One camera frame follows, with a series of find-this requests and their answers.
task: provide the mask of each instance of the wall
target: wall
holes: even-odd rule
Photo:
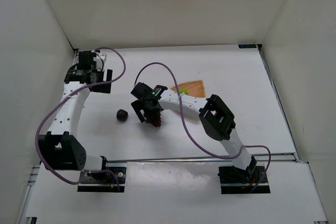
[[[45,0],[0,0],[0,223],[14,223],[33,164],[34,136],[56,105],[72,48]]]
[[[262,42],[285,0],[48,0],[75,48]]]
[[[264,51],[300,158],[336,223],[336,0],[288,0]]]

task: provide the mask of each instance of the purple cable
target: purple cable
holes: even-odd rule
[[[36,152],[37,152],[37,155],[39,156],[39,158],[41,159],[42,163],[44,164],[44,166],[52,173],[54,174],[56,177],[58,177],[59,179],[63,180],[64,182],[68,183],[68,184],[71,184],[71,185],[77,185],[80,183],[81,181],[81,178],[79,178],[78,181],[76,182],[73,182],[73,181],[70,181],[66,178],[64,178],[62,175],[60,175],[59,173],[57,173],[48,163],[47,161],[44,159],[42,153],[41,153],[41,150],[39,148],[39,145],[38,145],[38,136],[40,134],[40,131],[43,127],[43,125],[46,123],[46,121],[48,120],[49,117],[51,117],[52,114],[54,114],[61,106],[63,106],[63,104],[65,104],[71,96],[73,96],[74,94],[76,94],[77,92],[83,90],[83,89],[86,89],[86,88],[91,88],[91,87],[95,87],[95,86],[99,86],[99,85],[103,85],[103,84],[110,84],[110,83],[113,83],[117,80],[119,80],[125,73],[126,71],[126,63],[125,63],[125,60],[124,58],[121,56],[120,53],[118,53],[115,49],[113,48],[109,48],[109,47],[99,47],[96,50],[100,50],[100,49],[109,49],[109,50],[112,50],[113,52],[115,52],[119,57],[120,59],[122,60],[122,63],[123,63],[123,66],[124,66],[124,69],[122,71],[122,73],[114,78],[113,80],[110,80],[110,81],[102,81],[102,82],[97,82],[97,83],[93,83],[93,84],[89,84],[89,85],[86,85],[86,86],[83,86],[83,87],[80,87],[79,89],[76,89],[75,91],[73,91],[72,93],[70,93],[70,95],[68,95],[67,97],[65,97],[56,107],[54,107],[52,109],[52,111],[50,111],[44,118],[43,120],[41,121],[41,123],[39,124],[38,128],[37,128],[37,131],[36,131],[36,134],[35,134],[35,149],[36,149]],[[110,173],[114,179],[117,181],[117,184],[118,184],[118,189],[119,189],[119,182],[118,182],[118,178],[117,176],[110,170],[100,170],[100,171],[92,171],[92,173],[104,173],[104,172],[107,172],[107,173]]]
[[[174,84],[175,84],[175,87],[176,87],[176,92],[177,92],[177,95],[179,97],[179,102],[180,102],[180,114],[181,114],[181,120],[182,120],[182,124],[183,124],[183,128],[184,128],[184,131],[185,133],[188,135],[188,137],[190,138],[190,140],[203,152],[205,152],[206,154],[212,156],[212,157],[216,157],[216,158],[220,158],[220,159],[224,159],[224,160],[233,160],[237,157],[240,156],[241,152],[243,151],[243,148],[244,148],[244,145],[242,145],[239,149],[239,152],[234,155],[234,156],[219,156],[219,155],[216,155],[212,152],[209,152],[208,150],[206,150],[205,148],[203,148],[202,146],[200,146],[194,139],[193,137],[191,136],[186,124],[185,124],[185,120],[184,120],[184,114],[183,114],[183,107],[182,107],[182,97],[180,96],[180,90],[179,90],[179,86],[177,85],[177,81],[176,81],[176,78],[175,78],[175,75],[173,74],[172,70],[165,64],[163,63],[160,63],[160,62],[152,62],[152,63],[149,63],[147,64],[146,66],[144,66],[140,72],[138,73],[136,79],[135,79],[135,82],[134,82],[134,86],[136,85],[136,82],[138,81],[138,78],[141,74],[141,72],[151,66],[151,65],[161,65],[161,66],[164,66],[168,71],[169,73],[171,74],[173,80],[174,80]],[[264,174],[261,176],[260,180],[255,184],[255,186],[252,188],[251,192],[254,191],[254,189],[260,184],[260,182],[265,178],[266,176],[266,171],[268,170],[268,167],[269,167],[269,164],[270,164],[270,161],[271,161],[271,152],[269,150],[268,147],[264,146],[264,145],[247,145],[245,146],[246,148],[257,148],[257,147],[260,147],[260,148],[265,148],[268,152],[268,155],[269,155],[269,158],[268,158],[268,163],[267,163],[267,166],[265,168],[265,172]]]

